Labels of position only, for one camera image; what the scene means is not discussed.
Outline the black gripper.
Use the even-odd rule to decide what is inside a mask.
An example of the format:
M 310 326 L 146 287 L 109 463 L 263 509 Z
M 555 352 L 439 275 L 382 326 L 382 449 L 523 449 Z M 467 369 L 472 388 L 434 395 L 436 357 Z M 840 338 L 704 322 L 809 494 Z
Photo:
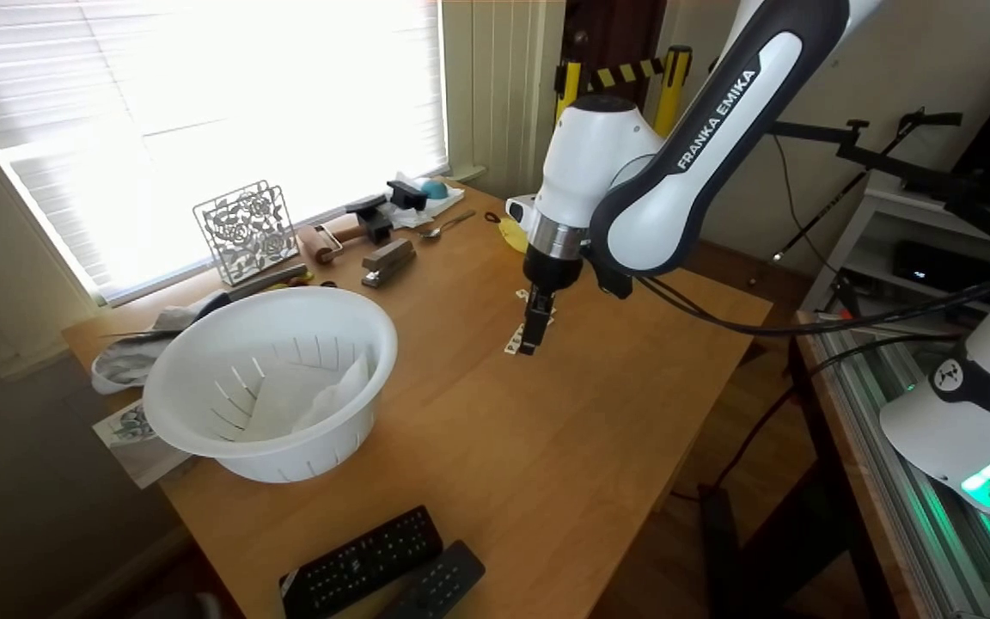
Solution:
M 577 258 L 563 260 L 538 247 L 526 247 L 523 275 L 529 282 L 529 291 L 526 291 L 526 311 L 523 311 L 523 329 L 519 329 L 519 352 L 534 353 L 544 342 L 548 326 L 555 319 L 555 297 L 577 282 L 580 260 Z

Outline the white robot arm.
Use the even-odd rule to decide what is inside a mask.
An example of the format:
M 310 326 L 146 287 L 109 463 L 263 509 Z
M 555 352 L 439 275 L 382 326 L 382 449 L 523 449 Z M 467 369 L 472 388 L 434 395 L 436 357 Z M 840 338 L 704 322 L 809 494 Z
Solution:
M 879 0 L 738 0 L 726 47 L 659 137 L 621 95 L 580 95 L 552 137 L 544 183 L 523 205 L 529 279 L 515 338 L 534 353 L 555 297 L 580 266 L 627 298 L 637 275 L 682 266 L 704 209 L 816 70 L 879 8 Z

